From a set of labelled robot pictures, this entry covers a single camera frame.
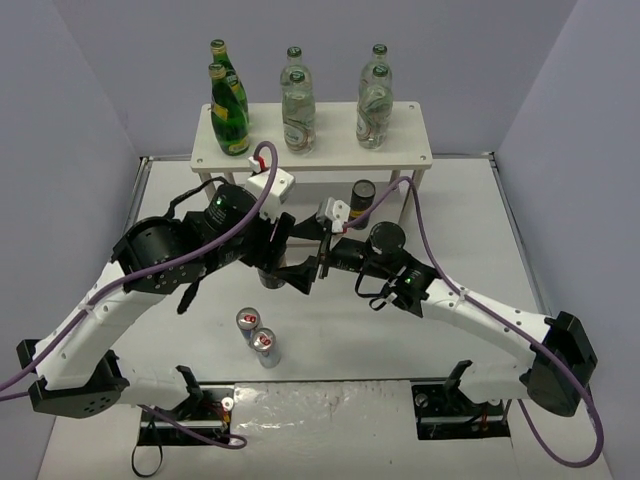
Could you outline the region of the black can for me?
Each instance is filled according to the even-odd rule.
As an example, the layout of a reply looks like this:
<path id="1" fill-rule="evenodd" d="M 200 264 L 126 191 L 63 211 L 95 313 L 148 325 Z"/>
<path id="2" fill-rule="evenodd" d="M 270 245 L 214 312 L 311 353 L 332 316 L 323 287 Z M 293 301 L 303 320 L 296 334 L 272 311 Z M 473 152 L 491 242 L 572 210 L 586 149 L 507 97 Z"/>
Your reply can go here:
<path id="1" fill-rule="evenodd" d="M 363 215 L 374 203 L 376 186 L 367 179 L 361 179 L 353 184 L 350 198 L 349 220 L 355 220 Z"/>
<path id="2" fill-rule="evenodd" d="M 283 253 L 279 257 L 277 263 L 275 264 L 274 269 L 278 270 L 279 268 L 283 268 L 286 266 L 287 266 L 286 254 Z M 259 269 L 258 276 L 259 276 L 260 283 L 267 289 L 276 290 L 276 289 L 282 288 L 285 285 L 284 280 L 264 270 Z"/>

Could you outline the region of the silver red can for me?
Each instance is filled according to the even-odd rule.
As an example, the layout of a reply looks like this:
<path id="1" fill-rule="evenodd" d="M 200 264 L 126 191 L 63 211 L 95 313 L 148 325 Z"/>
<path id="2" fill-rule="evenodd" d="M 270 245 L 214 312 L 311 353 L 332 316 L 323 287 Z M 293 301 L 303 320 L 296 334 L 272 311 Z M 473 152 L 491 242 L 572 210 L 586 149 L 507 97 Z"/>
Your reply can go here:
<path id="1" fill-rule="evenodd" d="M 257 309 L 243 307 L 236 314 L 236 325 L 247 345 L 250 346 L 253 335 L 263 326 L 263 323 Z"/>
<path id="2" fill-rule="evenodd" d="M 271 329 L 257 329 L 251 338 L 250 346 L 264 368 L 272 369 L 279 364 L 281 353 L 276 335 Z"/>

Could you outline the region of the silver red can front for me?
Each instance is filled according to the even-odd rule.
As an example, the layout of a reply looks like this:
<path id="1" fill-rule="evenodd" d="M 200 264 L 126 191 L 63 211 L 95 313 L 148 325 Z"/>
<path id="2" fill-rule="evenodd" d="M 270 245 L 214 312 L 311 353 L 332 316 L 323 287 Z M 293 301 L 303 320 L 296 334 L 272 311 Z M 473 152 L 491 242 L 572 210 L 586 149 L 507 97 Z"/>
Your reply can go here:
<path id="1" fill-rule="evenodd" d="M 264 368 L 272 369 L 279 364 L 281 353 L 276 335 L 271 329 L 257 329 L 251 338 L 250 346 Z"/>

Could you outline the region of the green glass bottle front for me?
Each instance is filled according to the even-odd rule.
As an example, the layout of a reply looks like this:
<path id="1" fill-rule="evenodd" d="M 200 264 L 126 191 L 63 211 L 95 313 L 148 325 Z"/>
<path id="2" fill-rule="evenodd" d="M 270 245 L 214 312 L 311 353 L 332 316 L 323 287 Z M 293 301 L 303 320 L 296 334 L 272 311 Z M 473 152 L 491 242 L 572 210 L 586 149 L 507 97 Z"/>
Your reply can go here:
<path id="1" fill-rule="evenodd" d="M 244 109 L 231 88 L 224 65 L 211 63 L 208 71 L 211 79 L 210 116 L 216 140 L 224 154 L 242 155 L 249 148 Z"/>

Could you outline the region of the green glass bottle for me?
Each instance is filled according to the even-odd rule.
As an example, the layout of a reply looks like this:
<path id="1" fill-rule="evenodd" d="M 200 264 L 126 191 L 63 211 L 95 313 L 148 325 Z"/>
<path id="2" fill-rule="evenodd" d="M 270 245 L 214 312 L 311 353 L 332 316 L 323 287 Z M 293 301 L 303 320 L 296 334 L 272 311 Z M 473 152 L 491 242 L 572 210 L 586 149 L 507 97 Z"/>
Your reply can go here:
<path id="1" fill-rule="evenodd" d="M 242 155 L 249 148 L 244 109 L 231 88 L 224 65 L 211 63 L 208 71 L 211 79 L 210 116 L 216 140 L 224 154 Z"/>
<path id="2" fill-rule="evenodd" d="M 221 64 L 226 69 L 226 79 L 235 97 L 241 104 L 246 120 L 249 120 L 248 100 L 244 85 L 228 55 L 227 45 L 222 39 L 210 42 L 210 51 L 214 63 Z"/>

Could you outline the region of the clear bottle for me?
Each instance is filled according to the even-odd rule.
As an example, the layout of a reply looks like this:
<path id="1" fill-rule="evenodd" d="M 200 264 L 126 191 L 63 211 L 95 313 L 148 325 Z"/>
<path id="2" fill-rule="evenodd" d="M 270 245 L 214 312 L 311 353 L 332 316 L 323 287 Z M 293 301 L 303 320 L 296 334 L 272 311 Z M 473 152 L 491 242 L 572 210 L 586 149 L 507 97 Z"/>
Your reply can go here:
<path id="1" fill-rule="evenodd" d="M 315 145 L 315 98 L 302 70 L 294 70 L 282 96 L 283 135 L 287 148 L 306 154 Z"/>
<path id="2" fill-rule="evenodd" d="M 302 49 L 299 46 L 290 46 L 286 56 L 287 64 L 280 74 L 281 97 L 284 97 L 292 86 L 302 86 L 306 90 L 312 91 L 313 78 L 310 69 L 303 61 Z M 301 77 L 302 80 L 295 83 L 291 80 L 291 75 L 294 75 L 295 78 Z"/>
<path id="3" fill-rule="evenodd" d="M 372 47 L 371 59 L 363 66 L 359 77 L 359 94 L 362 95 L 366 88 L 374 79 L 373 70 L 377 65 L 383 65 L 387 68 L 386 86 L 392 88 L 393 74 L 389 64 L 388 49 L 385 44 L 377 43 Z"/>
<path id="4" fill-rule="evenodd" d="M 378 149 L 386 140 L 393 109 L 389 68 L 376 64 L 357 106 L 356 138 L 365 149 Z"/>

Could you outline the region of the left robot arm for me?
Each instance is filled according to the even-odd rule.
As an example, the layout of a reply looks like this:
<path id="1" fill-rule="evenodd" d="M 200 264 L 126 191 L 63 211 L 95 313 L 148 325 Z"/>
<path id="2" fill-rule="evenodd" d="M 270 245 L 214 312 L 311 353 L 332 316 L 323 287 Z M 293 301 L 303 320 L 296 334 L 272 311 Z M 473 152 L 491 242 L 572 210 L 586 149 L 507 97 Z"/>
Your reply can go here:
<path id="1" fill-rule="evenodd" d="M 293 267 L 280 261 L 289 238 L 325 236 L 326 225 L 318 217 L 297 223 L 286 212 L 267 216 L 266 196 L 223 183 L 206 209 L 176 219 L 175 207 L 189 196 L 176 197 L 164 215 L 126 232 L 60 332 L 18 345 L 22 367 L 37 377 L 28 389 L 34 411 L 84 419 L 127 404 L 191 413 L 204 398 L 191 369 L 161 370 L 126 361 L 113 346 L 128 328 L 181 285 L 187 289 L 177 311 L 184 313 L 201 281 L 235 261 L 309 292 L 316 259 Z"/>

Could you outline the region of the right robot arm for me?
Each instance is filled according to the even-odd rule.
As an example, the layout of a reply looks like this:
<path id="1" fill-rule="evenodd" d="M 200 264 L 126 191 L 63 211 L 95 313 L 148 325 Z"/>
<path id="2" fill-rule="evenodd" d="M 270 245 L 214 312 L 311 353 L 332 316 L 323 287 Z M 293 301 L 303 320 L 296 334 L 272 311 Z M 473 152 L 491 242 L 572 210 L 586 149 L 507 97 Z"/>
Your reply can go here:
<path id="1" fill-rule="evenodd" d="M 437 320 L 472 334 L 513 357 L 507 366 L 456 364 L 449 385 L 464 400 L 529 399 L 561 417 L 573 416 L 588 393 L 597 356 L 581 321 L 565 311 L 556 317 L 527 312 L 470 291 L 425 264 L 405 248 L 401 226 L 375 224 L 365 240 L 344 237 L 342 222 L 320 215 L 295 226 L 297 238 L 320 243 L 301 291 L 337 269 L 380 279 L 375 293 L 358 291 L 372 309 L 394 306 L 419 318 Z"/>

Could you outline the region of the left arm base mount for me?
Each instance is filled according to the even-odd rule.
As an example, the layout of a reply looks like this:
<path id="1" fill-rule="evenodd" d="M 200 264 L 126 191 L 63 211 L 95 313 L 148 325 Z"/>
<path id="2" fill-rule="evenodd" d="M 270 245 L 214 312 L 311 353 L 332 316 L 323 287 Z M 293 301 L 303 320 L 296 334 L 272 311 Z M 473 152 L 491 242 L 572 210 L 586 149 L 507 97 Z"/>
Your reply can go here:
<path id="1" fill-rule="evenodd" d="M 163 414 L 171 417 L 195 433 L 229 445 L 231 440 L 231 410 L 233 409 L 234 388 L 231 385 L 204 385 L 201 387 L 204 398 L 196 406 L 188 410 L 177 407 Z M 195 439 L 171 424 L 143 411 L 140 418 L 140 428 L 137 446 L 206 446 L 206 443 Z"/>

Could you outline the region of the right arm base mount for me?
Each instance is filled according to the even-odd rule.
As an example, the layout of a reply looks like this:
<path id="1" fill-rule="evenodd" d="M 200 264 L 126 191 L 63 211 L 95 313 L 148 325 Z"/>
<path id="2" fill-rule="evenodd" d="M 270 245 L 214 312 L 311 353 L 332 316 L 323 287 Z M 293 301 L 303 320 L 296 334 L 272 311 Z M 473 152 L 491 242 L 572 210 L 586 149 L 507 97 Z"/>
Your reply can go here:
<path id="1" fill-rule="evenodd" d="M 445 391 L 444 381 L 412 382 L 416 435 L 420 441 L 510 438 L 503 401 L 475 404 Z"/>

